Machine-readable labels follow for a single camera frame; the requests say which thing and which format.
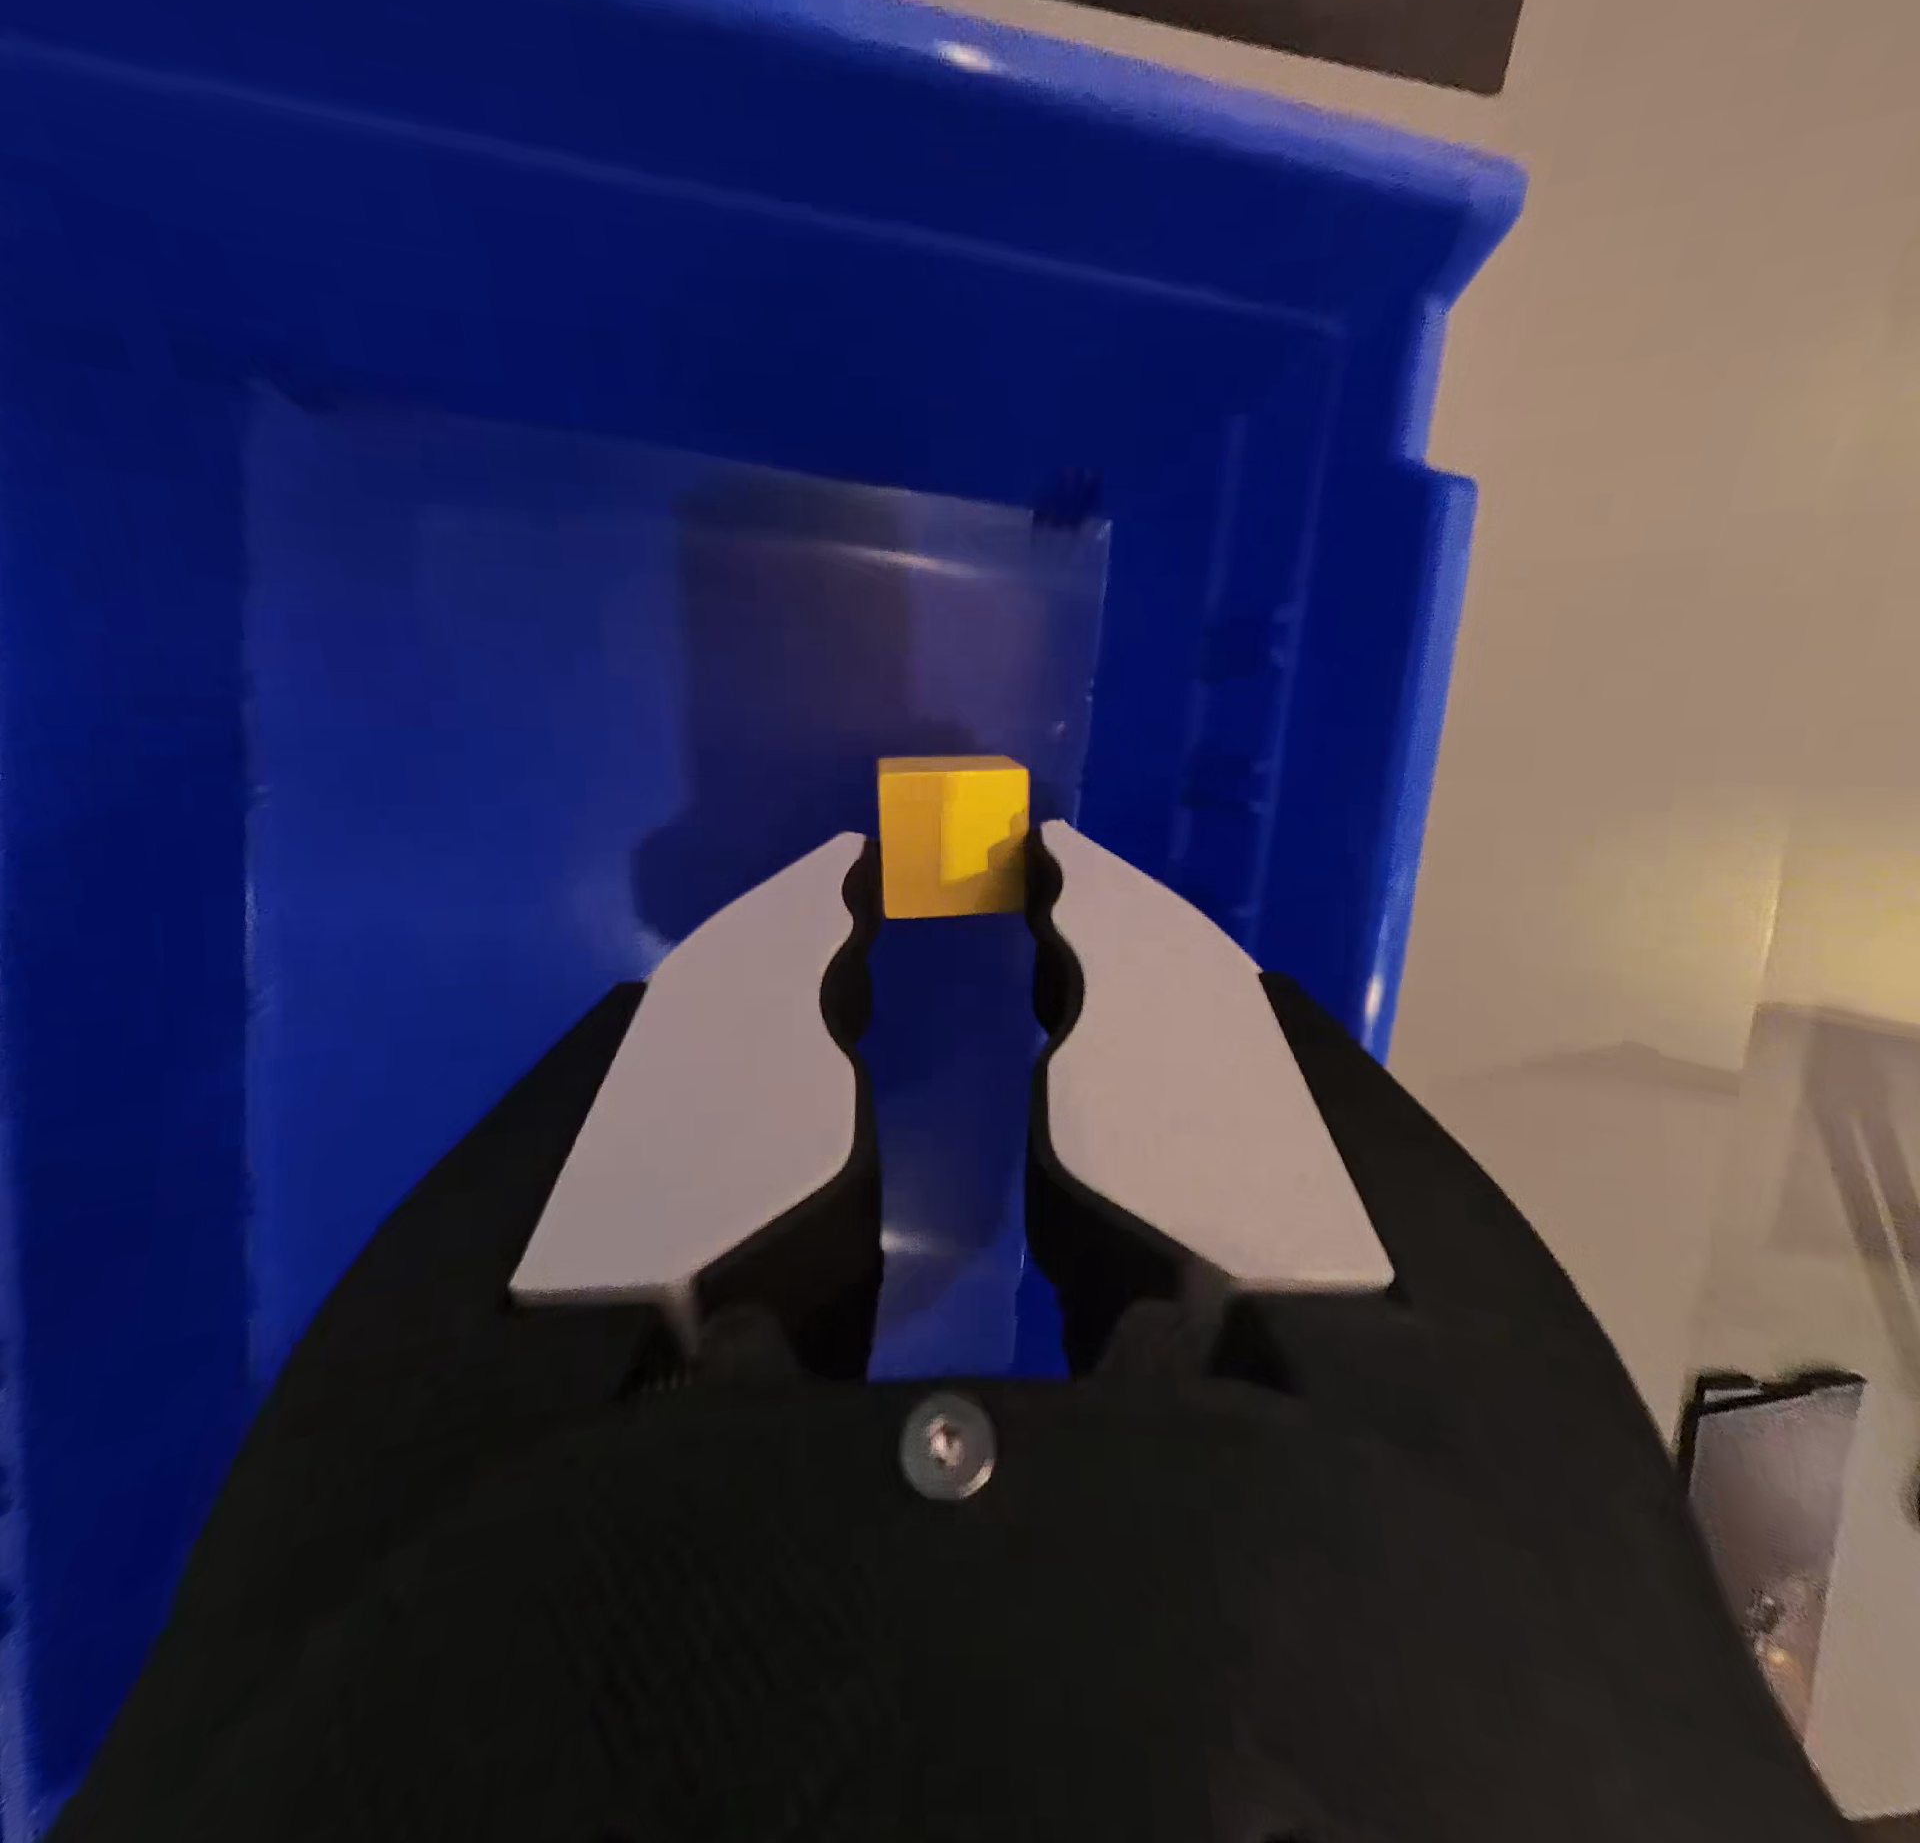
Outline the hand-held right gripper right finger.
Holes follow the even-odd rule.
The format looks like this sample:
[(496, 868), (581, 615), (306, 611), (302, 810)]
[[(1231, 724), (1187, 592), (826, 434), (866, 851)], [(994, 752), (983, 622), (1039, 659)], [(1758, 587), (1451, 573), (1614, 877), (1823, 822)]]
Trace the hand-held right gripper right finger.
[(1396, 1268), (1256, 961), (1065, 822), (1026, 844), (1024, 1240), (1065, 1350), (1138, 1310), (1210, 1350), (1245, 1304), (1387, 1305)]

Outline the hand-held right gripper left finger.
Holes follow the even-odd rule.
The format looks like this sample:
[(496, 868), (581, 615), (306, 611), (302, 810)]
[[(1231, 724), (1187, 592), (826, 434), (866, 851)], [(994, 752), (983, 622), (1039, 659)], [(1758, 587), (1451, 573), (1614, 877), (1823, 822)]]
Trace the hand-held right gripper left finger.
[(522, 1310), (641, 1305), (684, 1350), (731, 1313), (871, 1350), (883, 1281), (873, 1080), (879, 849), (842, 831), (647, 980), (510, 1279)]

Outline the yellow wooden cube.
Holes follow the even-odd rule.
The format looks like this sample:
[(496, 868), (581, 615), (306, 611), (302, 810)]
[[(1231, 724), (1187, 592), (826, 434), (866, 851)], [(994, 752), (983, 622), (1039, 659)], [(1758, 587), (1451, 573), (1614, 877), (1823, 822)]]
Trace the yellow wooden cube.
[(1031, 777), (1001, 754), (877, 764), (880, 910), (890, 922), (1022, 915)]

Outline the blue plastic bin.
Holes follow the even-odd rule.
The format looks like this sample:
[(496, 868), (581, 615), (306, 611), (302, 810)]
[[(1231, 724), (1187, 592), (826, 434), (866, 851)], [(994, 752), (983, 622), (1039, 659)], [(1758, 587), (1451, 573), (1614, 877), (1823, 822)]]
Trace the blue plastic bin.
[(908, 0), (5, 4), (5, 1838), (378, 1224), (996, 750), (1387, 1054), (1518, 165)]

